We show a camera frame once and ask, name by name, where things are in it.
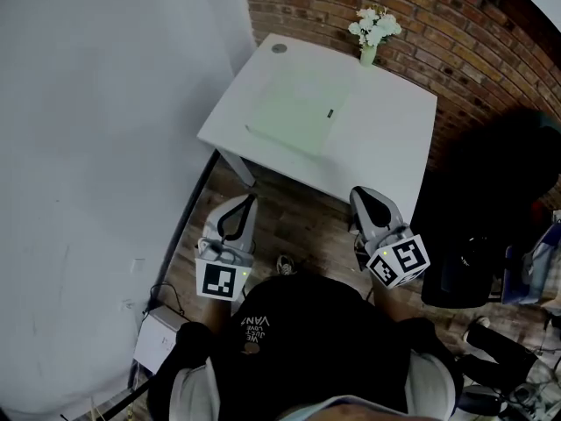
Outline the black and grey equipment pile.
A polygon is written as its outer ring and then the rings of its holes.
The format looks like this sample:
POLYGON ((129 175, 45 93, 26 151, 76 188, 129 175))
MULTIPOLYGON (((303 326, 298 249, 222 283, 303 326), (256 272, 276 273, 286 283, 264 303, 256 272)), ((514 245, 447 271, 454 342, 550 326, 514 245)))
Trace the black and grey equipment pile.
POLYGON ((510 392, 474 382, 464 386, 458 409, 493 421, 561 421, 561 371, 537 360, 510 392))

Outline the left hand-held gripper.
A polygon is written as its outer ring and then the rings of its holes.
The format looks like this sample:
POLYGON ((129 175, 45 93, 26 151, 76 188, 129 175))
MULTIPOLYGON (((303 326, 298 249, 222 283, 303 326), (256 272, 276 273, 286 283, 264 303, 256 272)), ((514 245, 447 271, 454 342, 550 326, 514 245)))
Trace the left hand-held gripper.
POLYGON ((258 212, 254 194, 236 196, 212 210, 195 251, 196 294, 235 301, 253 267, 258 212))

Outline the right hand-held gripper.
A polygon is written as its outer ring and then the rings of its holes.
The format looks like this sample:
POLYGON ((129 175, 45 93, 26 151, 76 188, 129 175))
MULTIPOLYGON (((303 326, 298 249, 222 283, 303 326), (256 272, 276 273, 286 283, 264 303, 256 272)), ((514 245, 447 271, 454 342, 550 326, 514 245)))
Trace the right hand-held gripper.
POLYGON ((402 224, 395 203, 380 192, 356 186, 350 193, 352 219, 349 233, 373 236, 368 241, 360 236, 355 241, 355 254, 361 271, 386 289, 414 280, 430 265, 430 258, 420 235, 414 235, 402 224))

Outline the black office chair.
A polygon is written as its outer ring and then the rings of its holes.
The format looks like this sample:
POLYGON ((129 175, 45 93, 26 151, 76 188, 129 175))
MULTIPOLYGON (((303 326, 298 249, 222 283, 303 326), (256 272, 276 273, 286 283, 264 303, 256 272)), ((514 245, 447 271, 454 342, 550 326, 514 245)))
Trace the black office chair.
POLYGON ((477 308, 509 264, 507 250, 532 233, 532 206, 561 175, 561 122, 516 108, 452 143, 443 167, 426 171, 412 218, 430 266, 421 299, 477 308))

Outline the person's left forearm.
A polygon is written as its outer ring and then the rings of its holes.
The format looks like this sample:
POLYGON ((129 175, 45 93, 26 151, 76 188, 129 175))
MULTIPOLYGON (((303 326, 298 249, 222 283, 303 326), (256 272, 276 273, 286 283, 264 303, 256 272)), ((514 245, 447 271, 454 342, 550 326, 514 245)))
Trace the person's left forearm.
POLYGON ((202 323, 215 334, 220 335, 231 319, 231 301, 208 299, 202 313, 202 323))

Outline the light green cloth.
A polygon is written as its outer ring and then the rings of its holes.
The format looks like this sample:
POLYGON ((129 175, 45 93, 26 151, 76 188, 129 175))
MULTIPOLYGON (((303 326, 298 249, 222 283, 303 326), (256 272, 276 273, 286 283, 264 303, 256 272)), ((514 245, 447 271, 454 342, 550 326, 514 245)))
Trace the light green cloth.
POLYGON ((355 83, 351 70, 290 65, 261 90, 248 132, 319 156, 355 83))

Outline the person's white vest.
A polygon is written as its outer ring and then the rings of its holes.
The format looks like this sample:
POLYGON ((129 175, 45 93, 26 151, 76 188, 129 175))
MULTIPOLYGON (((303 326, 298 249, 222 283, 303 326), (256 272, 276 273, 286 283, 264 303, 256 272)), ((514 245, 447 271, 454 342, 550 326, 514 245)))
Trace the person's white vest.
MULTIPOLYGON (((333 396, 320 403, 286 411, 279 421, 311 421, 332 408, 358 408, 375 415, 428 418, 448 421, 456 405, 456 389, 451 373, 437 357, 413 351, 405 383, 407 410, 400 412, 357 396, 333 396)), ((220 396, 212 362, 183 369, 174 379, 168 421, 218 421, 220 396)))

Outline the person's black t-shirt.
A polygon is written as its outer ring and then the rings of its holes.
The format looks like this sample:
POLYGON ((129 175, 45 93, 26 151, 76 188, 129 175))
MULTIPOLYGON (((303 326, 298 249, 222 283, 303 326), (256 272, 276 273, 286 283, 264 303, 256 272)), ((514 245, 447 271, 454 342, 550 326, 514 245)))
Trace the person's black t-shirt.
POLYGON ((152 421, 168 421, 174 379, 212 362, 218 421, 275 421, 285 410, 357 396, 407 410, 410 354, 437 357, 451 373, 456 405, 464 381, 426 318, 395 322, 349 285, 321 276, 275 276, 255 286, 220 335, 184 324, 147 394, 152 421))

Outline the blue chair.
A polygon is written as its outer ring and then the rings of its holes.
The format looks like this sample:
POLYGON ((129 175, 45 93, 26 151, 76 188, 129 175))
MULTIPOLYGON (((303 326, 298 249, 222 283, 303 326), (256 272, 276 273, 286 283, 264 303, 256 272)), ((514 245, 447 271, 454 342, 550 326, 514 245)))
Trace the blue chair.
POLYGON ((509 246, 505 252, 501 302, 523 305, 538 303, 553 267, 554 253, 560 249, 561 221, 551 225, 526 253, 517 246, 509 246))

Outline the white box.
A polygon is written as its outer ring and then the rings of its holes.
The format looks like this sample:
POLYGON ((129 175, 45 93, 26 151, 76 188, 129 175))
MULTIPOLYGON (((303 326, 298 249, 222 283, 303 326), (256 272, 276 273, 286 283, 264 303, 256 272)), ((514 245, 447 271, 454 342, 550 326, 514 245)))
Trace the white box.
POLYGON ((174 348, 177 332, 187 322, 166 305, 149 311, 141 324, 133 359, 156 374, 174 348))

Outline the person's right forearm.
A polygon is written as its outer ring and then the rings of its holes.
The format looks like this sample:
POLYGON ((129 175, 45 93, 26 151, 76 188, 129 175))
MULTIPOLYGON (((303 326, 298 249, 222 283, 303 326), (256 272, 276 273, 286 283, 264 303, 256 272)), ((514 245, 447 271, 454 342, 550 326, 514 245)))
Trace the person's right forearm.
POLYGON ((373 305, 395 322, 418 318, 420 312, 411 307, 396 289, 387 289, 383 284, 372 284, 373 305))

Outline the white flower bouquet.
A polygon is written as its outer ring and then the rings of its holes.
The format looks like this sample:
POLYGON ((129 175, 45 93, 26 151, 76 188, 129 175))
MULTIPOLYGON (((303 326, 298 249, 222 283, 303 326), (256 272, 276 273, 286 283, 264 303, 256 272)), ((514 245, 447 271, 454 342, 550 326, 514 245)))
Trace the white flower bouquet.
POLYGON ((359 20, 349 24, 348 32, 358 37, 361 48, 374 48, 387 38, 401 34, 401 25, 386 7, 367 7, 356 15, 359 20))

